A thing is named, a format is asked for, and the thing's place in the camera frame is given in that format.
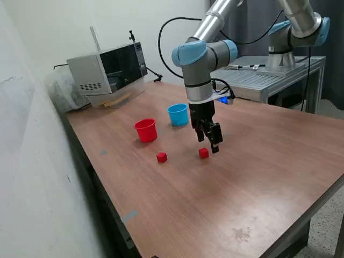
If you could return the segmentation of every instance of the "brown table surface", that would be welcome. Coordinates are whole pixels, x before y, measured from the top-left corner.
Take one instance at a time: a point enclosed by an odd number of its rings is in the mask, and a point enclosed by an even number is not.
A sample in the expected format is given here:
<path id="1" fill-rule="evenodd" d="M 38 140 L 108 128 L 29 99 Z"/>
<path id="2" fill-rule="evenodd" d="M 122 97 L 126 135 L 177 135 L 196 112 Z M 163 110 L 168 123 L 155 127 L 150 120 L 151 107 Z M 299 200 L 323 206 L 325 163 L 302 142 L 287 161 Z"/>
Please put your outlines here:
<path id="1" fill-rule="evenodd" d="M 224 142 L 200 160 L 191 125 L 167 108 L 183 87 L 147 83 L 120 109 L 68 119 L 142 257 L 260 257 L 344 170 L 344 121 L 237 99 L 216 102 Z M 136 121 L 156 119 L 158 138 L 138 140 Z M 157 163 L 166 152 L 168 161 Z"/>

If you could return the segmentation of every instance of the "metal grate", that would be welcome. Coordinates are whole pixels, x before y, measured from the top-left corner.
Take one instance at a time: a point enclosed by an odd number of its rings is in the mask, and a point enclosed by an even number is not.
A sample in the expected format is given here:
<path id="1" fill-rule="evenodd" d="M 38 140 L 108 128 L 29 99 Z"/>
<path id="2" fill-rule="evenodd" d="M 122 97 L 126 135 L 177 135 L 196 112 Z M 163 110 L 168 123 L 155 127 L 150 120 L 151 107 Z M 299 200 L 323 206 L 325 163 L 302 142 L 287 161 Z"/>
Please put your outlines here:
<path id="1" fill-rule="evenodd" d="M 82 90 L 98 90 L 102 88 L 101 83 L 93 83 L 93 84 L 80 84 L 80 89 Z"/>
<path id="2" fill-rule="evenodd" d="M 221 78 L 228 83 L 237 84 L 243 88 L 260 90 L 284 80 L 282 77 L 257 75 L 255 70 L 219 69 L 212 73 L 212 77 Z"/>

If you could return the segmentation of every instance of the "red cup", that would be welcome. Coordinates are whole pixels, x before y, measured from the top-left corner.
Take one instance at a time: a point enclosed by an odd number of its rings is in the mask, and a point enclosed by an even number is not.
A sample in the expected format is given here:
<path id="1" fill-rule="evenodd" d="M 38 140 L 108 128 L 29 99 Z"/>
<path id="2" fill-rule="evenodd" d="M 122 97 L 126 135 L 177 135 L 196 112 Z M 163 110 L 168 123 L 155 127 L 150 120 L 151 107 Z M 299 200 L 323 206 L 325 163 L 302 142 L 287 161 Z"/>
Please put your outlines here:
<path id="1" fill-rule="evenodd" d="M 134 128 L 138 131 L 140 141 L 142 142 L 151 142 L 157 138 L 154 119 L 148 118 L 138 121 Z"/>

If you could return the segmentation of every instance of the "floor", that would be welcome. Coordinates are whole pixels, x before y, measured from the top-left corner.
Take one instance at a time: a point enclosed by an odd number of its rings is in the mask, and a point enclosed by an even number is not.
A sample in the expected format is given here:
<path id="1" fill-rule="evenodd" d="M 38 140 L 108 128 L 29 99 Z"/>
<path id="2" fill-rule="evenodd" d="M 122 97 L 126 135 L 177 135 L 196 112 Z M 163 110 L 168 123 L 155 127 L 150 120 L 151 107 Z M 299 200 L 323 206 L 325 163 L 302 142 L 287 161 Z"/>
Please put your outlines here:
<path id="1" fill-rule="evenodd" d="M 319 114 L 344 119 L 344 111 L 338 110 L 327 100 L 321 101 Z M 335 252 L 343 214 L 344 187 L 312 218 L 309 245 L 296 258 L 332 258 Z"/>

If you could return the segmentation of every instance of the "blue joint cap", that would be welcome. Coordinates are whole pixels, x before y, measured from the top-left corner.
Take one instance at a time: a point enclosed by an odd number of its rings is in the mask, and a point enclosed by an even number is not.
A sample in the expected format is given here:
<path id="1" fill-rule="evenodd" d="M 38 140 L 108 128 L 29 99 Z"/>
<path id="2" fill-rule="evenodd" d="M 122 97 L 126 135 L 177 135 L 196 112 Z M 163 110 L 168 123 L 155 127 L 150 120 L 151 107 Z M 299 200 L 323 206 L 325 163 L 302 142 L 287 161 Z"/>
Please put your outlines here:
<path id="1" fill-rule="evenodd" d="M 289 20 L 286 20 L 286 21 L 283 21 L 281 23 L 277 23 L 275 24 L 271 30 L 269 31 L 269 36 L 274 34 L 275 32 L 285 28 L 285 27 L 288 27 L 290 25 L 290 21 Z"/>
<path id="2" fill-rule="evenodd" d="M 225 39 L 223 40 L 224 43 L 226 43 L 228 49 L 230 50 L 230 54 L 231 54 L 231 60 L 230 62 L 234 62 L 235 59 L 237 59 L 238 57 L 238 48 L 236 46 L 236 44 L 229 39 Z"/>
<path id="3" fill-rule="evenodd" d="M 185 43 L 172 51 L 172 61 L 175 66 L 187 66 L 197 62 L 207 53 L 207 46 L 203 40 Z"/>
<path id="4" fill-rule="evenodd" d="M 172 50 L 172 62 L 174 63 L 174 65 L 176 67 L 180 67 L 181 66 L 181 63 L 179 62 L 178 49 L 179 49 L 179 46 L 175 47 Z"/>
<path id="5" fill-rule="evenodd" d="M 329 27 L 331 25 L 331 20 L 330 18 L 324 18 L 322 20 L 321 23 L 321 28 L 320 28 L 320 32 L 317 38 L 316 43 L 314 44 L 315 47 L 319 47 L 321 46 L 323 43 L 325 43 L 327 36 L 328 36 L 328 32 L 329 32 Z"/>

